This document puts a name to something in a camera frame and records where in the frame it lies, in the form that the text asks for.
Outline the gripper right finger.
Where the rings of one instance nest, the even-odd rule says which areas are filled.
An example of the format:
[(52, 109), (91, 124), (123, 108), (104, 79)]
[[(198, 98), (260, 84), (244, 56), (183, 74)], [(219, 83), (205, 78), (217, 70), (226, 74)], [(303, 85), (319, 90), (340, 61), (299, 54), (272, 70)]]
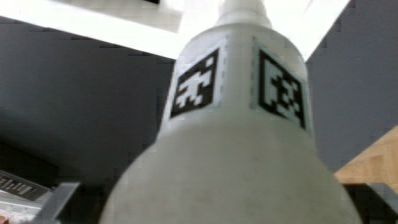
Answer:
[(347, 184), (363, 224), (398, 224), (398, 193), (384, 183)]

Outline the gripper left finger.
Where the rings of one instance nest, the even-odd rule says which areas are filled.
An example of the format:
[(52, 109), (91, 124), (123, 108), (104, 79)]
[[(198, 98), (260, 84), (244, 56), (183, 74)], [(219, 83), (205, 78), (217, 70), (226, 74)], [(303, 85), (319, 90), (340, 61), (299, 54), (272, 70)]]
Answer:
[(29, 224), (61, 224), (59, 215), (79, 189), (79, 182), (63, 182)]

